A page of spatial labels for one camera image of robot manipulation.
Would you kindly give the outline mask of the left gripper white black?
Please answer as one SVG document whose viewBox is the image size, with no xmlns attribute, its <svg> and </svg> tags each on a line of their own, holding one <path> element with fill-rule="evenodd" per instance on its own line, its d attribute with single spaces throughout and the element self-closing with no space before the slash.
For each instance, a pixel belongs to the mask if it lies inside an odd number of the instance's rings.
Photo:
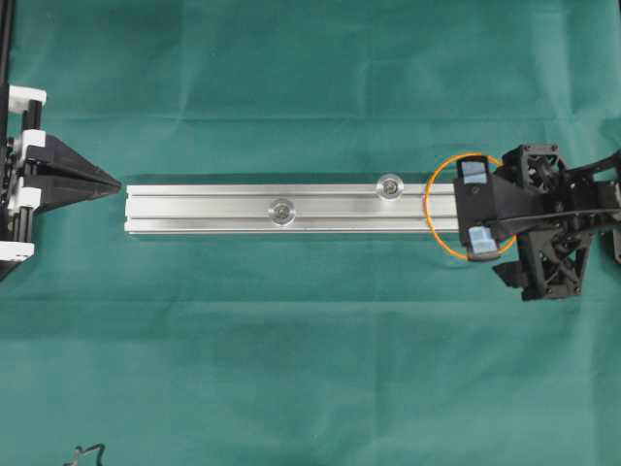
<svg viewBox="0 0 621 466">
<path fill-rule="evenodd" d="M 1 86 L 1 277 L 35 252 L 34 214 L 116 194 L 121 183 L 41 129 L 47 93 L 38 88 Z M 22 117 L 20 134 L 7 135 L 8 116 Z M 33 176 L 25 185 L 26 161 L 58 174 Z"/>
</svg>

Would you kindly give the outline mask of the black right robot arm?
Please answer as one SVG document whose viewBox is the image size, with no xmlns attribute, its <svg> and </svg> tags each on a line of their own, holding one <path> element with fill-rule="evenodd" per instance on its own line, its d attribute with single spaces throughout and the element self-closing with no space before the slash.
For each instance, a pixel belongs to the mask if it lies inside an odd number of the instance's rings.
<svg viewBox="0 0 621 466">
<path fill-rule="evenodd" d="M 505 285 L 525 301 L 579 295 L 593 238 L 620 226 L 620 181 L 596 178 L 609 170 L 620 170 L 618 152 L 571 168 L 554 145 L 521 145 L 496 169 L 484 156 L 458 161 L 453 187 L 467 257 L 495 260 L 514 239 L 517 260 L 493 268 Z"/>
</svg>

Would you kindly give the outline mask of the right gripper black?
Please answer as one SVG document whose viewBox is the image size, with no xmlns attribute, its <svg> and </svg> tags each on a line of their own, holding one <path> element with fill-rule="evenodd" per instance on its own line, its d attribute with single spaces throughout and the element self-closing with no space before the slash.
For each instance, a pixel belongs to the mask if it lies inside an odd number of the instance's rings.
<svg viewBox="0 0 621 466">
<path fill-rule="evenodd" d="M 453 186 L 468 259 L 498 260 L 514 240 L 517 260 L 493 268 L 505 285 L 525 301 L 579 295 L 590 242 L 573 232 L 579 216 L 570 209 L 557 146 L 521 145 L 502 162 L 495 167 L 482 154 L 457 161 Z"/>
</svg>

